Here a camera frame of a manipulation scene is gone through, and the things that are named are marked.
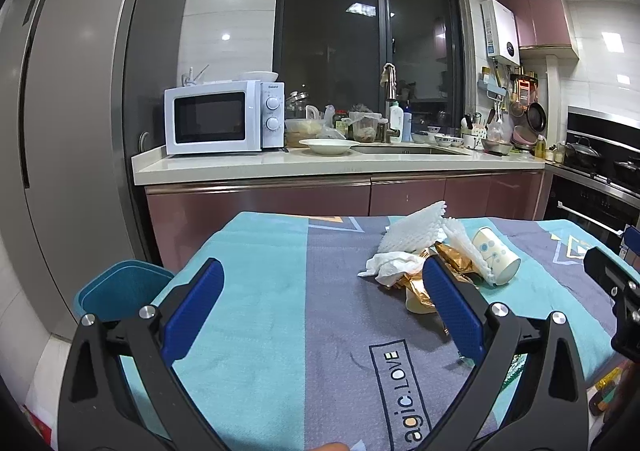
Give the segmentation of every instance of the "lower cabinet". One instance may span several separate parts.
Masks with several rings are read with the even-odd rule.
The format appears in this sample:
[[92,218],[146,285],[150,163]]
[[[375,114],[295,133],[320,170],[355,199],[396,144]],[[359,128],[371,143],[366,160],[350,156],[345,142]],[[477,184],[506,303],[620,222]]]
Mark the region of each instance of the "lower cabinet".
[[445,200],[447,216],[532,220],[542,171],[231,180],[145,189],[162,264],[177,272],[238,212],[394,216]]

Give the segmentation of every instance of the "microwave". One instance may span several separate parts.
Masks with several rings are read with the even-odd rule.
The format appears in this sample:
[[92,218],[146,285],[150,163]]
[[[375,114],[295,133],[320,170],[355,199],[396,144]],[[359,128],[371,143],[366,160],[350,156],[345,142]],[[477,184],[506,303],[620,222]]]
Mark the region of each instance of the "microwave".
[[164,91],[169,155],[284,147],[284,82],[220,81]]

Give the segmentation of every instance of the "window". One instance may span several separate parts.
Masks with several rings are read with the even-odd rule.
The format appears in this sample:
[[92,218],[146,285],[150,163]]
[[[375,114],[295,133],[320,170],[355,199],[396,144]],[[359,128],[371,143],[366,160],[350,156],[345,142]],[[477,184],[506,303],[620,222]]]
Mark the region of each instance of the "window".
[[383,113],[386,62],[396,66],[414,131],[460,127],[458,0],[278,0],[273,64],[287,94],[308,92],[319,110],[364,104]]

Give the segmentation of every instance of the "blue gripper pad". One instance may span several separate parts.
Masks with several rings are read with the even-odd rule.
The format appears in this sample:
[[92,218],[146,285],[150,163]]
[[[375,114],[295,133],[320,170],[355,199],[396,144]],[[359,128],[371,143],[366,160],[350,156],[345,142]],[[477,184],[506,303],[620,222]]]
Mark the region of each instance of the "blue gripper pad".
[[185,357],[225,284],[225,271],[217,259],[209,259],[194,277],[196,282],[161,329],[162,360],[170,367]]
[[627,227],[625,231],[625,245],[628,246],[630,251],[640,256],[640,231],[635,227]]
[[422,282],[458,351],[479,366],[486,354],[482,324],[436,257],[424,262]]

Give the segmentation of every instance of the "ceiling light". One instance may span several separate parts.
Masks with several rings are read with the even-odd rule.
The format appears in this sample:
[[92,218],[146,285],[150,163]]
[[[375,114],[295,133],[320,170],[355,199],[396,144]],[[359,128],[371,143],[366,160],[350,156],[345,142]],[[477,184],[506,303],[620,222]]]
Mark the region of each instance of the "ceiling light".
[[620,34],[603,32],[602,37],[604,38],[604,42],[607,44],[609,52],[625,53],[625,47],[622,46],[622,38],[620,37]]
[[364,3],[354,3],[347,9],[347,12],[373,17],[376,15],[376,8],[371,5],[365,5]]

